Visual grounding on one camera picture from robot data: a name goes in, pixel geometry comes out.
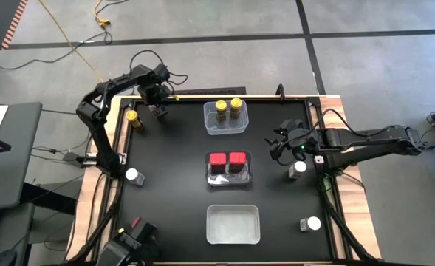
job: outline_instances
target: black tabletop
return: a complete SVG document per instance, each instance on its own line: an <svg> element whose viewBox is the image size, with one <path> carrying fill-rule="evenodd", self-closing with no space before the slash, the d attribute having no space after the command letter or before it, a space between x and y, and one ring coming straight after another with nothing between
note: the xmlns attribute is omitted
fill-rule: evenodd
<svg viewBox="0 0 435 266"><path fill-rule="evenodd" d="M27 173L41 103L9 106L0 126L0 140L12 146L0 153L0 209L18 204Z"/></svg>
<svg viewBox="0 0 435 266"><path fill-rule="evenodd" d="M326 226L301 233L300 219L324 221L314 164L297 182L287 179L287 167L271 160L265 137L285 119L308 118L304 102L249 102L250 123L242 134L210 136L200 102L167 105L166 122L148 108L137 111L143 133L132 133L127 167L145 177L142 188L125 183L119 226L140 216L157 226L164 262L294 262L329 259ZM247 188L211 188L205 179L209 151L249 151L253 183ZM212 204L255 205L259 209L261 240L256 245L211 245L206 240L206 211Z"/></svg>
<svg viewBox="0 0 435 266"><path fill-rule="evenodd" d="M23 204L2 211L0 219L0 253L11 249L20 239L16 246L17 260L15 266L24 263L25 250L28 245L28 233L32 223L35 206Z"/></svg>

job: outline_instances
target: wooden frame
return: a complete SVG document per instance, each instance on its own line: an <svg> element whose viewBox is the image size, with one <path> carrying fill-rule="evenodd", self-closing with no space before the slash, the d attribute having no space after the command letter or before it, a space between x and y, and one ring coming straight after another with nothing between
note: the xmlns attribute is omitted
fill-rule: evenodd
<svg viewBox="0 0 435 266"><path fill-rule="evenodd" d="M179 96L180 98L279 98L279 95L186 95ZM342 100L339 95L287 95L286 98L308 98L308 97L319 97L321 101L322 111L328 108L332 108L338 111L343 117L345 117ZM124 98L137 98L139 96L116 96L112 99L111 111L107 115L106 132L109 137L109 142L112 143L115 136L115 129L117 127L117 120L119 118L120 112L120 102ZM315 115L315 109L311 108L313 123L317 120L317 115ZM342 121L333 113L328 113L324 117L324 123L326 127L332 128L343 128L345 127ZM127 132L127 122L124 119L122 123L122 128L120 129L120 138L118 145L118 152L125 151L126 142L126 132ZM91 152L97 152L94 145L91 147ZM351 174L353 177L361 180L360 171L357 166L350 166L345 170L346 173ZM95 167L88 167L85 170L83 185L81 188L81 193L78 198L78 205L76 207L76 217L75 217L75 228L74 235L70 235L70 245L67 259L71 259L86 242L86 233L88 231L88 226L90 226L89 234L93 232L97 226L97 218L99 217L100 205L103 199L104 188L106 183L106 178L99 180L100 170ZM98 190L93 199L94 189L97 184ZM378 243L376 236L374 234L373 224L371 222L370 211L368 203L366 201L365 192L358 184L351 180L339 177L337 179L338 189L340 192L340 201L342 203L343 214L345 216L346 224L358 239L358 241L365 247L365 249L373 256L380 258L380 250L378 248ZM112 203L114 199L115 191L117 188L117 181L112 183L110 188L109 202L108 206ZM89 224L89 217L92 212L92 221ZM110 232L109 223L104 230L102 239L100 242L100 247L109 239ZM335 237L335 247L337 257L340 259L346 258L346 254L343 251L343 240L338 230L337 225L332 221L332 228Z"/></svg>

